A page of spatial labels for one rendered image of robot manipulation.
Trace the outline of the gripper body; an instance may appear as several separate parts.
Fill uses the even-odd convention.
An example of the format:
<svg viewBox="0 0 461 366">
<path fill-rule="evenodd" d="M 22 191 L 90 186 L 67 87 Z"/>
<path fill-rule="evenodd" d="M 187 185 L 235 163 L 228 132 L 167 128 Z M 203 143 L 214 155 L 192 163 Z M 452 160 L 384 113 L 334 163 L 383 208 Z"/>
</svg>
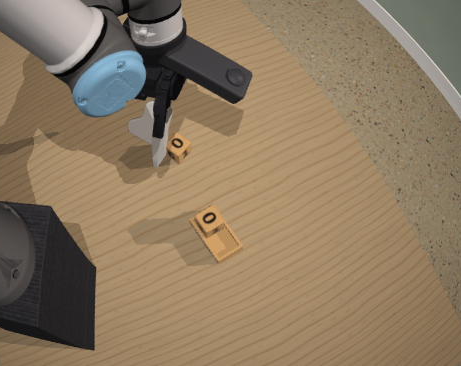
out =
<svg viewBox="0 0 461 366">
<path fill-rule="evenodd" d="M 156 98 L 156 95 L 160 95 L 161 90 L 170 90 L 171 100 L 176 100 L 179 96 L 187 78 L 159 64 L 159 60 L 163 53 L 176 48 L 185 39 L 187 33 L 186 21 L 183 17 L 182 20 L 183 29 L 181 33 L 170 42 L 157 46 L 143 46 L 134 42 L 131 37 L 128 17 L 124 21 L 123 27 L 137 49 L 137 52 L 143 58 L 143 64 L 146 69 L 146 81 L 144 84 L 146 86 L 142 88 L 135 99 L 145 101 L 147 97 Z"/>
</svg>

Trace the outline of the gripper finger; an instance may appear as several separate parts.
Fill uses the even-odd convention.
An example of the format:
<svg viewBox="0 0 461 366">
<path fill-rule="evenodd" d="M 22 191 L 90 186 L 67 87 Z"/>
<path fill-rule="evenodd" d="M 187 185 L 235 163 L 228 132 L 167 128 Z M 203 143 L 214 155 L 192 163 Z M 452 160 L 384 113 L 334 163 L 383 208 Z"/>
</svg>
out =
<svg viewBox="0 0 461 366">
<path fill-rule="evenodd" d="M 131 119 L 128 122 L 128 130 L 131 134 L 152 145 L 153 165 L 156 168 L 167 153 L 168 129 L 172 117 L 170 106 L 170 90 L 161 90 L 160 95 L 156 95 L 155 100 L 151 100 L 145 105 L 141 117 Z"/>
</svg>

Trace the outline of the tan wooden cube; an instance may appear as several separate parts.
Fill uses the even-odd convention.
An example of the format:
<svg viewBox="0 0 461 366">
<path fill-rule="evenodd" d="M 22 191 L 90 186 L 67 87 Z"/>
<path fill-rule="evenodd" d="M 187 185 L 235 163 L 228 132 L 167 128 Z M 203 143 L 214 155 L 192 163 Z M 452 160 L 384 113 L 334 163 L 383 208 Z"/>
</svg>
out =
<svg viewBox="0 0 461 366">
<path fill-rule="evenodd" d="M 206 238 L 209 238 L 224 229 L 224 219 L 221 217 L 214 205 L 210 205 L 195 214 L 195 223 Z"/>
<path fill-rule="evenodd" d="M 166 155 L 180 164 L 191 152 L 191 141 L 176 132 L 168 141 Z"/>
</svg>

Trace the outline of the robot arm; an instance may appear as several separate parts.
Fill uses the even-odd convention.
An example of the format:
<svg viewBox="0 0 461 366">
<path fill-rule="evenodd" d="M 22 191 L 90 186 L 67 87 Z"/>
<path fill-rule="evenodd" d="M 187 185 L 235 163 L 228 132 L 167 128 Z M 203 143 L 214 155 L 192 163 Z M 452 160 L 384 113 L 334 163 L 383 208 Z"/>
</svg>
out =
<svg viewBox="0 0 461 366">
<path fill-rule="evenodd" d="M 104 117 L 135 99 L 146 80 L 143 58 L 118 17 L 127 13 L 137 44 L 162 45 L 183 29 L 181 4 L 181 0 L 0 0 L 0 32 L 66 83 L 83 114 Z M 163 53 L 159 64 L 232 104 L 245 97 L 252 79 L 251 71 L 188 35 Z M 0 306 L 25 292 L 35 258 L 29 227 L 12 207 L 0 202 Z"/>
</svg>

